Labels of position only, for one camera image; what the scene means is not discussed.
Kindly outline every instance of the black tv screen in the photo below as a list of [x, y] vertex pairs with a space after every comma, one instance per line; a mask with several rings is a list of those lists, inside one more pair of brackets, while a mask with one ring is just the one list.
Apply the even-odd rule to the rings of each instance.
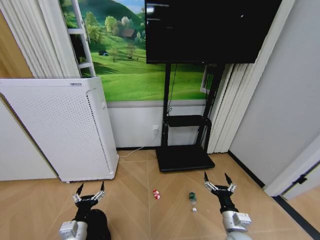
[[146, 62], [254, 63], [281, 0], [146, 0]]

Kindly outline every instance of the sky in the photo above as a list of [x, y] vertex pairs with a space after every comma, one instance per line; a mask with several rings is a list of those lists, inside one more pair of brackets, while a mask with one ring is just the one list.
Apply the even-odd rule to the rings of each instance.
[[145, 6], [144, 0], [115, 0], [122, 5], [125, 5], [128, 9], [130, 9], [135, 14], [141, 13], [141, 8]]

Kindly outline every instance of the wooden floor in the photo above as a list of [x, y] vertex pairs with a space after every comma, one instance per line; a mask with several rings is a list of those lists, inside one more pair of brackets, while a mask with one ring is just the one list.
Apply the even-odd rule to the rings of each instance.
[[320, 186], [288, 201], [305, 220], [320, 232]]
[[[124, 156], [128, 151], [120, 151]], [[231, 197], [249, 213], [249, 235], [255, 240], [305, 240], [309, 236], [267, 196], [227, 154], [213, 154], [207, 171], [214, 184], [226, 184], [224, 172], [237, 184]], [[218, 199], [204, 187], [204, 171], [161, 173], [154, 150], [120, 159], [116, 176], [105, 182], [106, 196], [96, 206], [108, 218], [113, 240], [224, 240]], [[74, 218], [72, 200], [79, 183], [57, 179], [0, 182], [1, 240], [58, 240], [63, 221]], [[96, 193], [101, 182], [84, 184], [82, 194]], [[158, 189], [161, 198], [154, 199]], [[197, 196], [192, 212], [189, 192]]]

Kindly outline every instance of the green bottle label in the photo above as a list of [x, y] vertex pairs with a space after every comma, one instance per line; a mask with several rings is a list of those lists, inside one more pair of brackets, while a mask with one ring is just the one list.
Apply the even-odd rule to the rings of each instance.
[[190, 192], [189, 193], [189, 200], [192, 200], [192, 201], [196, 201], [197, 200], [195, 192]]

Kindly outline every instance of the baseboard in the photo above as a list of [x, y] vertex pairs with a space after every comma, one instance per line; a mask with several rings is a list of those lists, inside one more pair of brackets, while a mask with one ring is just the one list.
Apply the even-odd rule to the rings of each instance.
[[247, 166], [239, 160], [230, 150], [228, 151], [230, 157], [259, 185], [260, 188], [265, 186], [264, 182], [261, 181]]
[[304, 219], [286, 200], [281, 196], [272, 197], [313, 239], [320, 239], [318, 232], [307, 220]]
[[[145, 146], [141, 150], [154, 150], [159, 146]], [[131, 147], [117, 147], [117, 151], [125, 151], [125, 150], [137, 150], [140, 149], [140, 146], [131, 146]]]

